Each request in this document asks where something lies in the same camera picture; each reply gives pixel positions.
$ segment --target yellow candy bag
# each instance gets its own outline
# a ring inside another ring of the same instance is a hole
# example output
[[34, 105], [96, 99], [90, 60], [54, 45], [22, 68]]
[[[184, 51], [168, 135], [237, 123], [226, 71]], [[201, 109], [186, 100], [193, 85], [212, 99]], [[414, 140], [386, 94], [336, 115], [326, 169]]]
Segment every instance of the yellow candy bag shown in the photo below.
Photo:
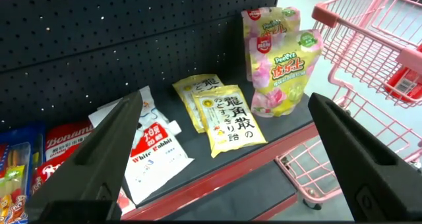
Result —
[[290, 114], [322, 53], [317, 30], [302, 30], [252, 38], [252, 81], [255, 94], [251, 110], [261, 117]]
[[173, 84], [173, 87], [185, 104], [187, 113], [192, 120], [193, 126], [199, 133], [205, 132], [205, 129], [200, 121], [200, 115], [198, 109], [196, 108], [192, 94], [211, 90], [219, 86], [224, 85], [215, 74], [194, 75]]
[[245, 40], [245, 60], [247, 80], [251, 81], [251, 59], [249, 40], [259, 36], [298, 31], [301, 15], [294, 7], [261, 7], [257, 10], [242, 11], [243, 39]]
[[266, 140], [238, 86], [222, 86], [193, 95], [210, 139], [211, 156]]

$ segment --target red snack package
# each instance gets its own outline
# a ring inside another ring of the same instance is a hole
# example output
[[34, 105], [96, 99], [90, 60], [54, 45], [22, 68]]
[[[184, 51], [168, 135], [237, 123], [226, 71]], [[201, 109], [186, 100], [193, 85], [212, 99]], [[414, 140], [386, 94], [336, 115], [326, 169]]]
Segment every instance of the red snack package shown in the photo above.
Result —
[[72, 146], [79, 146], [93, 129], [89, 120], [51, 129], [47, 133], [47, 142], [44, 146], [45, 161], [64, 154]]
[[69, 158], [72, 153], [78, 148], [77, 146], [71, 146], [68, 148], [64, 154], [54, 157], [53, 159], [45, 162], [44, 164], [40, 165], [37, 169], [38, 177], [37, 179], [43, 183], [45, 182], [50, 176], [60, 167], [63, 162]]

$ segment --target shopping cart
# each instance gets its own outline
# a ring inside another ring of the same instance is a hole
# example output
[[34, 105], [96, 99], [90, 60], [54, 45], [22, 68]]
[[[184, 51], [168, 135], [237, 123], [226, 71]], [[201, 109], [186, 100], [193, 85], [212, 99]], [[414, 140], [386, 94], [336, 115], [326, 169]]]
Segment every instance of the shopping cart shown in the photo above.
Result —
[[[328, 81], [338, 86], [333, 101], [419, 172], [422, 136], [335, 75], [339, 69], [344, 70], [394, 105], [404, 108], [422, 105], [422, 98], [411, 93], [418, 82], [422, 83], [422, 53], [415, 50], [422, 43], [420, 2], [330, 0], [317, 4], [313, 12], [315, 29], [320, 30], [324, 40], [322, 55], [333, 66]], [[406, 72], [397, 78], [401, 70]], [[391, 83], [394, 77], [396, 84]], [[311, 208], [319, 210], [321, 203], [342, 193], [319, 137], [300, 144], [276, 161]]]

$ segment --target candy bag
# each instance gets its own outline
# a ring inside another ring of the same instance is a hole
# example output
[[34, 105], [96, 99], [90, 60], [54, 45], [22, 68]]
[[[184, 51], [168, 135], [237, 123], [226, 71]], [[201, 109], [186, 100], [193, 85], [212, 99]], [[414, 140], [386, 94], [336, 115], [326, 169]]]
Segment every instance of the candy bag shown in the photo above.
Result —
[[194, 94], [193, 98], [213, 158], [220, 152], [266, 143], [238, 86], [222, 86]]
[[40, 128], [27, 126], [0, 134], [0, 223], [27, 223], [33, 148]]
[[257, 10], [242, 11], [243, 39], [245, 40], [246, 76], [252, 81], [249, 40], [259, 36], [298, 31], [301, 15], [298, 9], [287, 7], [261, 7]]
[[317, 30], [252, 38], [249, 42], [255, 94], [251, 110], [261, 117], [290, 114], [300, 102], [322, 53]]
[[[175, 138], [181, 132], [177, 123], [169, 123], [155, 107], [150, 87], [145, 86], [139, 92], [144, 103], [125, 170], [129, 187], [127, 193], [135, 204], [141, 203], [193, 161]], [[94, 127], [99, 125], [118, 101], [100, 107], [89, 115]]]
[[198, 109], [193, 101], [192, 94], [211, 90], [219, 86], [224, 86], [217, 75], [215, 74], [201, 74], [194, 75], [182, 79], [173, 84], [176, 92], [179, 94], [183, 103], [185, 104], [187, 113], [192, 120], [193, 126], [196, 131], [201, 133], [205, 132], [204, 126], [200, 121]]

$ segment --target japanese candy bag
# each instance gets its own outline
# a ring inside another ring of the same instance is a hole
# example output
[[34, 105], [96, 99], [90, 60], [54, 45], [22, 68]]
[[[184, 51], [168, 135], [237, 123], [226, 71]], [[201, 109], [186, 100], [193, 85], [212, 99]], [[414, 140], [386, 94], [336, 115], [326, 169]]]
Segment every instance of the japanese candy bag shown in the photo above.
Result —
[[[193, 161], [174, 137], [181, 132], [180, 128], [175, 121], [169, 123], [157, 110], [149, 86], [139, 92], [144, 103], [125, 171], [135, 204], [141, 203]], [[98, 126], [118, 101], [89, 115], [92, 124]]]
[[213, 158], [220, 152], [266, 143], [238, 86], [222, 86], [194, 94], [193, 98]]
[[215, 74], [200, 74], [187, 77], [173, 84], [176, 92], [179, 94], [185, 104], [187, 113], [192, 120], [196, 131], [205, 132], [204, 126], [200, 121], [198, 109], [193, 101], [192, 94], [211, 90], [219, 86], [224, 86], [221, 80]]
[[261, 7], [257, 10], [242, 11], [243, 39], [245, 40], [246, 76], [252, 81], [249, 40], [258, 36], [298, 31], [301, 15], [294, 7]]
[[252, 38], [249, 47], [255, 88], [252, 112], [261, 117], [290, 114], [300, 102], [322, 53], [319, 31]]

